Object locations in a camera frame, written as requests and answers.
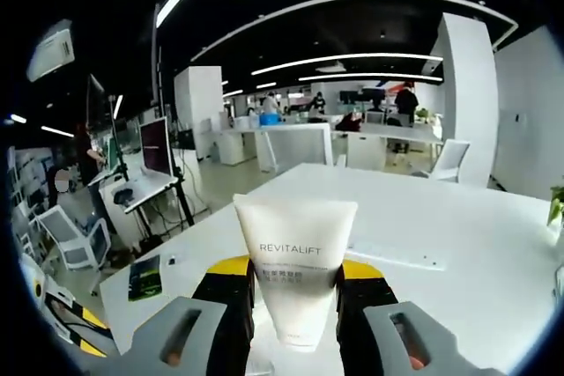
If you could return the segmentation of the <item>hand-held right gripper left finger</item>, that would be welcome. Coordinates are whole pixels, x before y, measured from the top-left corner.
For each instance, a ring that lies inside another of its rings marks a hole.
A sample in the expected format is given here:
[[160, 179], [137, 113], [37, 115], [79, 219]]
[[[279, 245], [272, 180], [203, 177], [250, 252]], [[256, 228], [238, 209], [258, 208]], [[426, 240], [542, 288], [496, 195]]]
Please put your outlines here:
[[208, 268], [190, 298], [172, 300], [132, 336], [119, 375], [243, 375], [254, 337], [255, 275], [246, 256]]

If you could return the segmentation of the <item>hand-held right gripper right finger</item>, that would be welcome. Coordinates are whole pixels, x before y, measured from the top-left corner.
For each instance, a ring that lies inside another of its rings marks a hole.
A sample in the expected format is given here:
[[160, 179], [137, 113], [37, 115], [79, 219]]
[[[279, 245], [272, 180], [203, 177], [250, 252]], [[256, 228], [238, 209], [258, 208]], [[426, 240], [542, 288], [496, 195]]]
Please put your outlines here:
[[336, 337], [346, 375], [488, 375], [456, 337], [412, 302], [400, 302], [383, 273], [345, 260], [336, 276]]

